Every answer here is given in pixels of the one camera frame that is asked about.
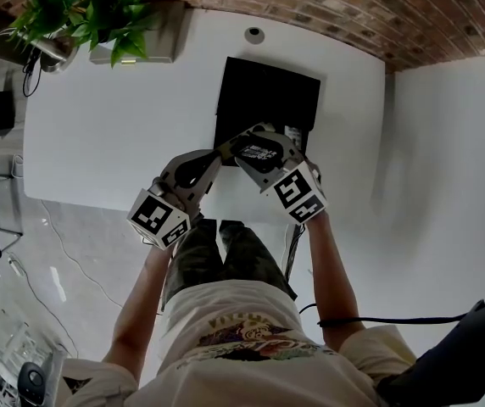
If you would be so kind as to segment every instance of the person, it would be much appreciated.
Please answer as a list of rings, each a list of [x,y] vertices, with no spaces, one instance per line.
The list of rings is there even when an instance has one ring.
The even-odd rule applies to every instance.
[[[306,226],[321,320],[358,316],[328,215]],[[220,236],[224,264],[213,220],[190,230],[171,261],[172,249],[151,249],[103,362],[66,361],[64,377],[80,385],[65,405],[382,405],[377,383],[415,363],[396,327],[354,322],[324,328],[325,345],[312,341],[264,244],[236,221],[223,221]],[[162,289],[163,361],[139,388]]]

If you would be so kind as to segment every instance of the black cable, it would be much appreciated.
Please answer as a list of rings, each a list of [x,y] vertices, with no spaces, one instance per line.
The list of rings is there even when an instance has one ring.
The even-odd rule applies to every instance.
[[[58,229],[56,229],[56,226],[54,226],[54,223],[53,223],[53,217],[52,215],[50,214],[50,209],[47,208],[47,205],[45,205],[45,203],[39,199],[39,202],[41,203],[41,205],[43,206],[43,208],[45,209],[45,211],[47,212],[47,217],[48,217],[48,224],[50,225],[50,227],[52,228],[52,230],[54,231],[54,233],[56,234],[56,236],[58,237],[58,241],[59,241],[59,245],[60,247],[62,248],[62,251],[64,252],[65,256],[67,257],[67,259],[73,261],[78,267],[79,267],[79,270],[81,270],[81,273],[84,275],[85,278],[87,278],[91,283],[94,283],[96,284],[99,289],[101,289],[101,292],[103,293],[103,295],[107,298],[107,300],[109,300],[112,304],[118,306],[120,309],[122,309],[122,305],[116,301],[114,301],[108,294],[107,294],[107,291],[105,291],[105,288],[103,287],[103,285],[101,283],[99,283],[98,281],[96,281],[95,279],[91,278],[85,271],[84,269],[82,268],[82,264],[76,260],[75,258],[73,258],[71,255],[69,255],[67,253],[67,250],[65,250],[65,245],[64,245],[64,240],[62,240],[62,236],[59,234],[58,232]]]
[[[292,240],[292,244],[290,244],[290,250],[289,252],[287,253],[287,257],[289,259],[290,255],[292,254],[292,251],[293,251],[293,248],[295,247],[295,245],[298,243],[299,241],[299,238],[301,238],[301,236],[304,234],[304,232],[306,231],[306,226],[305,225],[302,225],[301,226],[301,232]]]
[[[309,308],[314,308],[316,303],[307,304],[304,308],[299,311],[301,315],[305,310]],[[429,318],[373,318],[367,316],[358,316],[354,318],[335,318],[333,320],[323,320],[318,323],[320,327],[334,327],[340,326],[341,324],[348,324],[350,322],[384,322],[387,324],[447,324],[450,322],[456,322],[462,320],[466,314],[456,315],[456,316],[433,316]]]
[[[67,329],[65,328],[65,326],[62,324],[62,321],[60,321],[59,318],[48,308],[48,306],[46,306],[43,303],[43,301],[40,298],[37,297],[37,294],[34,291],[33,286],[30,283],[30,278],[28,277],[28,272],[25,270],[24,266],[22,266],[22,263],[20,263],[20,266],[22,267],[22,271],[24,272],[24,276],[25,276],[26,281],[28,282],[28,286],[30,287],[31,293],[34,295],[34,297],[36,298],[36,300],[40,304],[43,305],[43,307],[48,311],[48,313],[50,315],[52,315],[56,319],[56,321],[61,325],[61,327],[64,329],[65,334],[67,335],[67,337],[70,339],[71,343],[73,344],[73,348],[76,351],[76,358],[78,359],[79,358],[79,349],[76,347],[75,341],[73,340],[73,338],[71,337],[70,333],[67,331]]]
[[[34,87],[33,91],[30,93],[31,77],[33,76],[33,71],[36,68],[37,60],[39,60],[40,57],[41,57],[41,50],[39,48],[33,47],[30,53],[30,57],[28,58],[28,61],[24,65],[24,68],[22,68],[22,72],[25,74],[24,83],[22,83],[22,93],[26,98],[31,97],[31,95],[33,95],[36,92],[37,88],[39,87],[39,82],[41,81],[41,73],[42,73],[41,67],[39,68],[39,76],[37,77],[37,84]]]

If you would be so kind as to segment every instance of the cable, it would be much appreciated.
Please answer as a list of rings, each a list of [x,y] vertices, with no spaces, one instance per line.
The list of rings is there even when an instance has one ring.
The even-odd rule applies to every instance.
[[[316,303],[307,304],[304,308],[299,311],[299,314],[303,314],[305,310],[309,308],[314,308]],[[348,324],[350,322],[384,322],[387,324],[447,324],[450,322],[460,321],[466,316],[466,314],[456,315],[456,316],[432,316],[428,318],[373,318],[369,316],[356,316],[354,318],[335,318],[332,320],[323,320],[318,323],[320,327],[334,327],[340,326],[341,324]]]
[[[284,232],[284,250],[282,251],[282,261],[287,251],[287,232],[290,230],[290,225],[286,226],[286,232]]]
[[[302,225],[301,226],[301,232],[292,240],[292,244],[290,244],[290,252],[289,252],[289,254],[287,254],[287,257],[288,258],[292,254],[293,248],[295,247],[295,245],[299,241],[299,238],[301,238],[301,236],[304,234],[304,232],[306,231],[306,229],[307,229],[307,227],[305,225]]]
[[[9,257],[9,260],[12,259],[13,261],[18,262],[20,268],[22,269],[22,271],[24,273],[24,277],[25,277],[26,281],[28,282],[28,287],[30,287],[30,290],[31,290],[31,293],[33,294],[33,296],[36,298],[36,300],[40,304],[42,304],[42,306],[48,311],[48,313],[50,315],[52,315],[56,319],[56,321],[61,325],[61,327],[64,329],[65,334],[67,335],[67,337],[70,339],[71,343],[73,344],[73,348],[76,351],[76,358],[78,359],[79,358],[79,349],[76,347],[75,341],[71,337],[69,331],[65,328],[64,324],[62,323],[62,321],[48,308],[48,306],[39,297],[37,297],[37,294],[36,294],[35,290],[33,289],[33,286],[30,283],[30,277],[28,276],[28,272],[24,268],[24,265],[22,264],[22,261],[20,261],[14,254],[11,254],[11,253],[8,254],[8,257]]]
[[[45,205],[45,203],[39,199],[43,208],[47,211],[47,215],[48,215],[48,222],[50,223],[50,227],[52,227],[54,233],[56,234],[56,236],[58,237],[58,240],[59,240],[59,243],[60,243],[60,246],[62,247],[62,250],[64,251],[65,253],[65,256],[67,256],[68,259],[71,259],[75,264],[78,265],[79,269],[81,270],[82,274],[92,283],[95,283],[100,289],[101,291],[103,292],[103,295],[110,301],[112,302],[113,304],[116,304],[116,306],[118,306],[119,308],[122,309],[122,305],[120,303],[117,303],[115,302],[108,294],[107,292],[105,291],[105,289],[102,287],[101,283],[99,283],[98,281],[92,279],[83,269],[82,269],[82,266],[81,266],[81,263],[79,261],[77,261],[75,258],[71,258],[69,256],[69,254],[67,253],[67,251],[65,250],[65,246],[64,246],[64,242],[62,241],[62,237],[59,235],[59,232],[56,230],[56,228],[54,227],[54,223],[53,223],[53,218],[52,216],[50,215],[50,211],[48,210],[47,208],[47,205]]]
[[[36,92],[37,88],[39,87],[39,82],[41,81],[41,73],[42,73],[41,66],[39,67],[39,76],[37,77],[36,86],[33,88],[33,91],[31,91],[30,93],[31,77],[33,76],[33,71],[36,68],[37,60],[39,60],[40,57],[41,57],[41,50],[39,48],[33,47],[30,52],[30,57],[28,58],[28,61],[24,65],[24,68],[22,68],[22,72],[25,74],[24,82],[22,83],[22,93],[26,98],[31,97],[31,95],[33,95]]]

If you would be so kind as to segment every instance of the plant pot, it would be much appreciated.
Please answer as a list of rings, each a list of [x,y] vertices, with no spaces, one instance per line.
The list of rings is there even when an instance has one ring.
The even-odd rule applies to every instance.
[[[135,64],[137,62],[168,63],[175,61],[176,42],[181,30],[184,17],[184,2],[153,2],[154,10],[160,12],[159,27],[144,32],[147,47],[147,59],[132,54],[124,54],[120,61],[122,64]],[[110,54],[114,41],[100,43],[90,53],[90,61],[94,64],[110,64]]]

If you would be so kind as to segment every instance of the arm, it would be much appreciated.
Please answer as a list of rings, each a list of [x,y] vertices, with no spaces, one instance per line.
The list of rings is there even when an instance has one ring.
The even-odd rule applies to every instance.
[[[172,249],[152,247],[137,283],[114,326],[113,342],[103,362],[126,368],[139,382],[152,337],[156,309]]]
[[[322,211],[307,222],[307,227],[315,299],[320,320],[360,316],[354,290],[346,276],[333,238],[329,216]],[[354,322],[338,327],[326,327],[322,330],[326,345],[338,351],[350,335],[365,330],[365,326],[361,322]]]

